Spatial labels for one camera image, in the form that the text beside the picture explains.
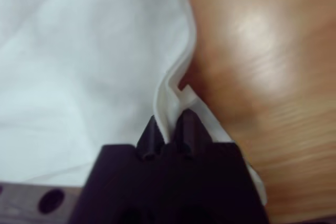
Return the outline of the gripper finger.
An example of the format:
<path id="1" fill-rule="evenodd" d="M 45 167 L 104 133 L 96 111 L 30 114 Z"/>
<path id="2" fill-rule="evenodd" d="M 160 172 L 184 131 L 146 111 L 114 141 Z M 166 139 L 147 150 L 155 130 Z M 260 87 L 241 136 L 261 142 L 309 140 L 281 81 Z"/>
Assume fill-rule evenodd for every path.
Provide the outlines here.
<path id="1" fill-rule="evenodd" d="M 162 159 L 164 138 L 154 116 L 151 116 L 136 145 L 136 154 L 143 162 Z"/>
<path id="2" fill-rule="evenodd" d="M 194 158 L 213 140 L 198 115 L 193 110 L 184 110 L 176 122 L 171 143 L 185 158 Z"/>

